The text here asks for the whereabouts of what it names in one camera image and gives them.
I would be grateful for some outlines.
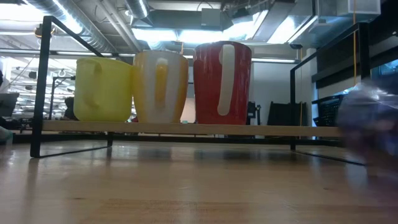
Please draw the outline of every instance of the mug handle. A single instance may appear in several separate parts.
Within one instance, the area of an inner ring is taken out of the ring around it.
[[[155,107],[158,109],[166,107],[167,75],[169,74],[169,62],[165,58],[156,61],[155,70]]]
[[[225,116],[229,113],[231,106],[232,92],[235,80],[235,47],[231,44],[224,44],[220,52],[221,88],[218,100],[217,112]]]
[[[100,104],[98,103],[98,100],[96,100],[97,98],[95,95],[100,87],[100,76],[102,76],[103,72],[102,66],[96,60],[88,58],[85,67],[85,74],[83,75],[87,75],[90,78],[92,85],[86,86],[86,94],[83,95],[83,100],[87,105],[99,107]]]

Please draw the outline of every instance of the red mug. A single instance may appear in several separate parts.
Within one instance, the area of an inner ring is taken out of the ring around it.
[[[246,124],[251,69],[249,47],[231,41],[201,44],[193,56],[199,124]]]

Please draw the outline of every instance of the yellow mug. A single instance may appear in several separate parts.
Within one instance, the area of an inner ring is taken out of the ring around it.
[[[132,66],[118,60],[77,60],[73,111],[80,121],[126,121],[131,116]]]
[[[179,123],[187,98],[188,60],[166,51],[134,57],[132,92],[140,123]]]

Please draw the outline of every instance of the shelf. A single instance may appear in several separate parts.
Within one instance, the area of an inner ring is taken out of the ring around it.
[[[92,121],[43,121],[46,131],[109,131],[160,134],[238,134],[260,136],[340,137],[338,128],[301,126],[246,126],[220,124],[155,124]]]

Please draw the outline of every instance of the fluorescent light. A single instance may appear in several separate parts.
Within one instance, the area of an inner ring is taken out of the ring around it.
[[[57,51],[59,55],[76,55],[76,56],[96,56],[93,52],[62,52]],[[101,53],[103,56],[110,57],[111,53]]]
[[[270,62],[270,63],[294,63],[291,59],[277,59],[277,58],[252,58],[252,62]]]
[[[138,40],[147,42],[177,40],[174,30],[171,29],[132,29]]]
[[[291,37],[288,40],[288,43],[291,43],[295,39],[300,37],[300,35],[302,35],[304,33],[304,31],[307,30],[317,19],[318,19],[318,16],[314,16],[305,26],[303,26],[296,34],[293,35],[293,37]]]
[[[135,54],[119,54],[120,57],[134,57]]]
[[[19,93],[21,96],[35,96],[36,93]],[[74,96],[73,94],[54,94],[54,97],[63,97],[63,96]],[[45,97],[51,97],[50,93],[46,93]]]
[[[0,49],[0,53],[11,53],[11,54],[39,54],[39,50],[17,50],[17,49]]]
[[[43,21],[44,14],[30,4],[0,4],[0,20]]]
[[[184,30],[179,37],[179,41],[195,44],[216,42],[222,39],[223,33],[221,31],[208,30]]]
[[[274,34],[267,41],[267,43],[284,44],[289,40],[289,38],[291,38],[292,35],[294,35],[294,31],[295,31],[294,20],[291,16],[288,16],[275,30]]]
[[[267,14],[268,14],[268,10],[264,10],[262,12],[258,12],[255,15],[253,15],[253,20],[255,22],[254,22],[253,26],[251,27],[251,30],[247,33],[246,40],[252,39],[254,37],[257,30],[259,30],[262,22],[266,18]]]
[[[33,32],[26,32],[26,31],[0,31],[0,35],[34,35]]]

